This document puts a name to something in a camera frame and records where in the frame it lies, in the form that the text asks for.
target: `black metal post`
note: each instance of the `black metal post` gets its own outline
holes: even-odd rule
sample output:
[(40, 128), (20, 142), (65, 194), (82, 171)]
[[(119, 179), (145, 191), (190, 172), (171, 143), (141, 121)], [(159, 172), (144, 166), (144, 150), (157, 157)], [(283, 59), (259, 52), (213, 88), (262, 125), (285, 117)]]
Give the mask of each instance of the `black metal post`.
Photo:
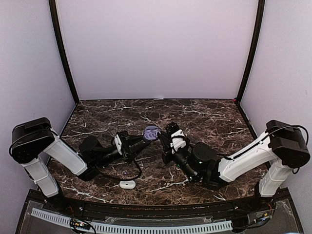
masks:
[(71, 74), (70, 69), (69, 69), (68, 60), (67, 60), (67, 56), (65, 53), (65, 47), (64, 47), (64, 43), (63, 43), (63, 39), (62, 39), (62, 34), (60, 31), (60, 26), (59, 26), (59, 18), (58, 18), (56, 2), (55, 2), (55, 0), (49, 0), (49, 4), (50, 4), (50, 12), (51, 12), (51, 18), (52, 18), (55, 38), (56, 38), (57, 44), (58, 44), (58, 52), (59, 52), (60, 59), (61, 59), (62, 64), (63, 64), (64, 72), (66, 75), (66, 79), (67, 79), (70, 91), (72, 93), (75, 104), (77, 105), (79, 103), (79, 97), (78, 97), (78, 93), (77, 93), (77, 90), (76, 90), (76, 87), (74, 84), (72, 74)]
[(257, 10), (257, 15), (256, 15), (254, 30), (253, 30), (253, 39), (250, 45), (250, 50), (249, 50), (249, 54), (247, 58), (247, 63), (246, 63), (243, 79), (240, 84), (237, 97), (235, 98), (238, 103), (240, 103), (243, 98), (243, 95), (247, 86), (248, 78), (250, 75), (250, 71), (252, 69), (254, 55), (257, 49), (258, 39), (260, 35), (261, 23), (262, 23), (263, 12), (264, 12), (264, 3), (265, 3), (265, 0), (259, 0), (258, 2), (258, 10)]

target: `white wall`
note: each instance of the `white wall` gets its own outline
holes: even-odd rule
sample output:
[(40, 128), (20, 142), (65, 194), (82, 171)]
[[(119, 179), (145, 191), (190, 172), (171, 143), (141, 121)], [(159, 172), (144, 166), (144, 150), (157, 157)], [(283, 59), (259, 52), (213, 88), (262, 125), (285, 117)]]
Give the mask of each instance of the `white wall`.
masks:
[[(271, 119), (301, 124), (312, 134), (312, 1), (266, 1), (242, 106), (258, 134)], [(312, 233), (311, 178), (310, 161), (284, 184), (305, 233)]]
[(17, 124), (48, 117), (56, 131), (74, 108), (47, 0), (0, 4), (0, 233), (15, 233), (33, 183), (8, 153)]
[(79, 97), (236, 97), (257, 2), (58, 0)]

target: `purple object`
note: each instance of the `purple object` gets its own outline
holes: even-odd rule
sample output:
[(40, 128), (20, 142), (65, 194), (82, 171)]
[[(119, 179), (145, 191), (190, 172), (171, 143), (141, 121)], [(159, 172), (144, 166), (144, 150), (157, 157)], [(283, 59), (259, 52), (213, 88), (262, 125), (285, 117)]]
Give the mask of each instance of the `purple object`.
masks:
[(157, 140), (159, 132), (160, 128), (158, 128), (157, 126), (154, 125), (147, 126), (143, 132), (143, 140), (145, 142)]

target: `white object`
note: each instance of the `white object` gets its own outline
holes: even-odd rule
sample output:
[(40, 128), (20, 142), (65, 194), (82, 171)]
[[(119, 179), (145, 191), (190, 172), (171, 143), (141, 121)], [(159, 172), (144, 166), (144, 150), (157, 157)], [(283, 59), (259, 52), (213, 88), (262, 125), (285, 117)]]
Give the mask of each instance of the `white object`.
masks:
[(23, 163), (22, 166), (31, 175), (34, 183), (40, 187), (46, 197), (52, 197), (59, 193), (55, 179), (40, 157), (34, 158), (28, 163)]
[(183, 131), (180, 129), (179, 131), (176, 131), (171, 135), (172, 143), (170, 143), (170, 146), (172, 148), (172, 154), (174, 154), (179, 148), (183, 148), (186, 146), (186, 141), (184, 140), (185, 135)]
[[(33, 208), (31, 216), (37, 217), (39, 219), (54, 223), (56, 225), (63, 226), (65, 228), (71, 228), (69, 226), (70, 217), (56, 214), (50, 211), (44, 211), (37, 208)], [(208, 223), (201, 225), (191, 225), (191, 226), (177, 226), (177, 227), (136, 227), (136, 226), (121, 226), (112, 225), (99, 222), (90, 222), (90, 224), (95, 228), (98, 234), (125, 234), (125, 233), (136, 233), (136, 234), (186, 234), (186, 233), (196, 233), (196, 234), (207, 234), (207, 233), (218, 233), (224, 231), (232, 230), (231, 221), (223, 221), (216, 223)]]
[(54, 135), (54, 141), (43, 152), (59, 161), (77, 176), (88, 169), (87, 164), (77, 155), (77, 152), (68, 147), (58, 136)]
[[(236, 152), (235, 154), (229, 156), (230, 158), (242, 153), (243, 151), (250, 148), (252, 145), (257, 144), (261, 139), (263, 139), (267, 133), (261, 134), (254, 142)], [(221, 159), (219, 163), (220, 178), (226, 182), (232, 182), (236, 180), (237, 177), (250, 171), (251, 169), (265, 163), (267, 161), (278, 159), (278, 157), (272, 152), (272, 149), (268, 147), (270, 143), (270, 138), (266, 138), (263, 142), (253, 147), (242, 156), (234, 160)]]
[(260, 180), (259, 192), (262, 197), (271, 197), (278, 187), (292, 173), (292, 168), (282, 164), (282, 160), (276, 160), (270, 167), (268, 173)]
[(261, 197), (271, 197), (276, 193), (278, 187), (287, 179), (292, 172), (292, 168), (282, 164), (282, 160), (273, 153), (269, 148), (270, 138), (267, 137), (261, 141), (268, 133), (262, 133), (254, 142), (246, 146), (244, 149), (229, 156), (234, 158), (241, 152), (249, 149), (254, 144), (259, 143), (240, 157), (227, 160), (221, 159), (219, 163), (218, 171), (220, 172), (220, 178), (226, 182), (232, 182), (240, 175), (247, 171), (261, 165), (262, 163), (272, 161), (273, 164), (270, 167), (266, 175), (260, 180), (259, 192)]
[(118, 150), (118, 153), (120, 155), (122, 155), (122, 152), (121, 152), (122, 143), (121, 143), (121, 140), (120, 140), (118, 135), (114, 136), (114, 142), (115, 142), (116, 148)]
[(136, 187), (136, 182), (134, 180), (121, 181), (121, 182), (119, 182), (119, 186), (122, 189), (134, 189)]

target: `enclosure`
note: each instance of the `enclosure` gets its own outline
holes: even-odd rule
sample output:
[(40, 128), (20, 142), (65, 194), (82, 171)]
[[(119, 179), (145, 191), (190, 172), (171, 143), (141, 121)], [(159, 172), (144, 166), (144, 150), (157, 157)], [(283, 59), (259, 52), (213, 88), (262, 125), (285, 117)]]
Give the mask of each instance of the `enclosure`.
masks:
[[(250, 144), (272, 119), (310, 131), (311, 11), (305, 0), (2, 1), (3, 233), (15, 231), (29, 189), (36, 189), (8, 153), (12, 129), (36, 118), (47, 117), (77, 151), (87, 136), (105, 146), (116, 132), (138, 135), (172, 121), (191, 143), (202, 141), (221, 155)], [(120, 206), (232, 202), (253, 196), (270, 166), (212, 191), (190, 183), (173, 162), (164, 165), (161, 154), (156, 142), (137, 157), (143, 174), (133, 190), (100, 176), (81, 181), (40, 157), (66, 197)], [(102, 171), (137, 173), (121, 159)], [(282, 185), (298, 232), (312, 229), (311, 175), (309, 162)]]

